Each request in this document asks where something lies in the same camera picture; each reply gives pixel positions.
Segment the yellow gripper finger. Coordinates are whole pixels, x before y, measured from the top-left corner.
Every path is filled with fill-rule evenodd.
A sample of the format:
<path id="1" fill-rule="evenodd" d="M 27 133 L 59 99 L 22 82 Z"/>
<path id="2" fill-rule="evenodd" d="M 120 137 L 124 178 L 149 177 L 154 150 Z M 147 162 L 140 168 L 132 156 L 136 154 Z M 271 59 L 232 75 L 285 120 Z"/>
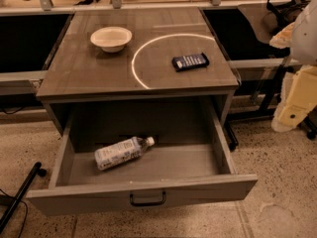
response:
<path id="1" fill-rule="evenodd" d="M 296 73 L 287 72 L 280 97 L 271 128 L 275 132 L 287 132 L 299 125 L 317 106 L 317 66 L 303 65 Z"/>

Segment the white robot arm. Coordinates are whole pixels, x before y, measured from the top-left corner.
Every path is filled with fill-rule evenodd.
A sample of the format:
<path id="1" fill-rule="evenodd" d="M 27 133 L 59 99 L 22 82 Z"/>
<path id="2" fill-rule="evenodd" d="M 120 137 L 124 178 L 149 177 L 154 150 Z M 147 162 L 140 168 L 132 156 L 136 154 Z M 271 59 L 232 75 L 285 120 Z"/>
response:
<path id="1" fill-rule="evenodd" d="M 281 101 L 271 122 L 276 132 L 299 125 L 317 106 L 317 0 L 311 0 L 296 20 L 274 35 L 269 44 L 290 48 L 290 56 L 302 67 L 287 73 L 282 82 Z"/>

